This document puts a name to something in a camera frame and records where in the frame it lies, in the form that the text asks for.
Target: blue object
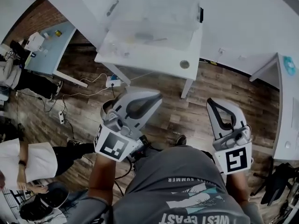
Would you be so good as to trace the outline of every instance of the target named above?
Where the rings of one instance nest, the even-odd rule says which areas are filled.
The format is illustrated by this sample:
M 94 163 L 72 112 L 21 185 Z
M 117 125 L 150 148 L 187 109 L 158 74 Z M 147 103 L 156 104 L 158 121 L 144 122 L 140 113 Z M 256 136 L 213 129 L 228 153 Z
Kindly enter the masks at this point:
M 117 79 L 118 79 L 117 75 L 113 74 L 113 75 L 111 76 L 111 80 L 117 80 Z
M 55 31 L 61 31 L 61 36 L 55 35 Z M 42 51 L 35 51 L 36 56 L 31 58 L 25 69 L 52 75 L 56 70 L 56 65 L 60 62 L 61 57 L 72 38 L 75 27 L 69 22 L 63 22 L 53 27 L 47 28 L 40 32 L 45 32 L 50 39 L 45 39 L 42 43 Z
M 290 76 L 295 75 L 296 66 L 293 59 L 290 56 L 284 56 L 284 66 Z

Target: desk leg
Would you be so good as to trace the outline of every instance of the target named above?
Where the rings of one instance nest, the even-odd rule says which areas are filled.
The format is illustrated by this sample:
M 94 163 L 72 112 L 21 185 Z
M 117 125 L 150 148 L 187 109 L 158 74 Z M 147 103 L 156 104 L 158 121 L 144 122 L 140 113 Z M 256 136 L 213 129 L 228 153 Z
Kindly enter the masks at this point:
M 83 82 L 81 82 L 81 81 L 78 81 L 78 80 L 74 79 L 73 77 L 70 77 L 70 76 L 68 76 L 68 75 L 65 75 L 64 73 L 61 73 L 61 72 L 58 71 L 58 70 L 54 71 L 54 72 L 53 72 L 53 75 L 56 75 L 56 76 L 58 76 L 58 77 L 60 77 L 60 78 L 62 78 L 62 79 L 71 81 L 71 82 L 73 82 L 73 83 L 75 83 L 75 84 L 81 85 L 81 86 L 83 86 L 83 87 L 85 87 L 85 88 L 88 87 L 88 84 L 85 84 L 85 83 L 83 83 Z
M 183 89 L 183 92 L 182 92 L 182 95 L 181 95 L 181 98 L 182 98 L 182 99 L 185 99 L 185 98 L 186 98 L 187 93 L 188 93 L 188 91 L 190 90 L 192 83 L 193 83 L 193 80 L 191 80 L 191 79 L 186 79 L 186 83 L 185 83 L 185 86 L 184 86 L 184 89 Z
M 118 69 L 115 65 L 110 63 L 102 63 L 104 66 L 106 66 L 109 70 L 111 70 L 114 74 L 117 75 L 124 83 L 130 85 L 131 81 L 128 77 L 125 76 L 124 73 L 121 72 L 120 69 Z
M 249 77 L 249 81 L 253 82 L 254 80 L 258 79 L 266 70 L 268 70 L 270 67 L 278 63 L 278 56 L 277 54 L 274 56 L 274 58 L 269 61 L 266 65 L 264 65 L 261 69 L 256 71 L 251 77 Z

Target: wristwatch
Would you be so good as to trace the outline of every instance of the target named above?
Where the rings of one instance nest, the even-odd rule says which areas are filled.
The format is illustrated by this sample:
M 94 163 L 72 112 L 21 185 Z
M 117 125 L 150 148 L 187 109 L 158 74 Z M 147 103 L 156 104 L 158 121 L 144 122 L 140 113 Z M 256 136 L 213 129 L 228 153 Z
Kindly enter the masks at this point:
M 26 167 L 26 163 L 25 163 L 24 161 L 20 160 L 20 161 L 19 161 L 19 165 L 20 165 L 20 164 L 23 165 L 24 167 Z

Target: power strip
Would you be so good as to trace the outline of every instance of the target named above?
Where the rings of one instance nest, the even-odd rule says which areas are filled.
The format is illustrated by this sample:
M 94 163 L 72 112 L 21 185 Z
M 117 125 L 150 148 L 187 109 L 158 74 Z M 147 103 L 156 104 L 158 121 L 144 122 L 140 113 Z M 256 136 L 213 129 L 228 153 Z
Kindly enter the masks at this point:
M 60 124 L 63 125 L 64 124 L 64 113 L 62 111 L 60 111 L 58 113 L 58 115 L 59 115 Z
M 109 88 L 113 85 L 113 87 L 118 87 L 121 85 L 121 80 L 119 78 L 117 79 L 111 79 L 111 77 L 107 77 L 106 81 L 106 87 Z

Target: white desk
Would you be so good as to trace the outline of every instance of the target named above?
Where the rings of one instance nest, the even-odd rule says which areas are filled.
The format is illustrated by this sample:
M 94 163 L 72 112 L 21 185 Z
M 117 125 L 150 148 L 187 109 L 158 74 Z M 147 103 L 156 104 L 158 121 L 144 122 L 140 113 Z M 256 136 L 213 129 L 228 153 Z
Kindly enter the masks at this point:
M 273 158 L 299 160 L 299 70 L 296 69 L 293 76 L 289 75 L 284 66 L 284 57 L 277 53 L 249 80 L 257 78 L 279 88 L 279 118 Z
M 196 80 L 201 38 L 202 24 L 200 24 L 199 29 L 193 33 L 190 46 L 185 51 L 149 44 L 127 44 L 117 42 L 116 46 L 119 45 L 122 50 L 129 53 L 127 57 L 118 56 L 113 52 L 105 55 L 98 53 L 94 61 L 104 64 L 128 85 L 130 85 L 131 81 L 115 65 L 151 70 L 184 78 L 186 79 L 186 83 L 181 98 L 186 98 L 192 82 Z M 113 33 L 108 32 L 101 49 L 102 47 L 107 46 L 107 44 L 116 43 L 116 40 Z M 190 66 L 186 69 L 182 68 L 180 66 L 181 61 L 188 61 Z
M 55 35 L 56 30 L 62 32 L 60 37 Z M 78 81 L 71 76 L 63 74 L 62 72 L 57 70 L 61 58 L 65 52 L 65 49 L 70 43 L 70 40 L 73 37 L 75 31 L 76 28 L 69 21 L 57 24 L 55 26 L 49 27 L 41 31 L 41 35 L 43 35 L 46 32 L 49 36 L 51 36 L 50 39 L 45 39 L 42 44 L 42 48 L 44 50 L 46 49 L 47 52 L 34 52 L 36 56 L 29 57 L 30 62 L 25 66 L 25 69 L 43 74 L 53 74 L 86 88 L 87 84 Z

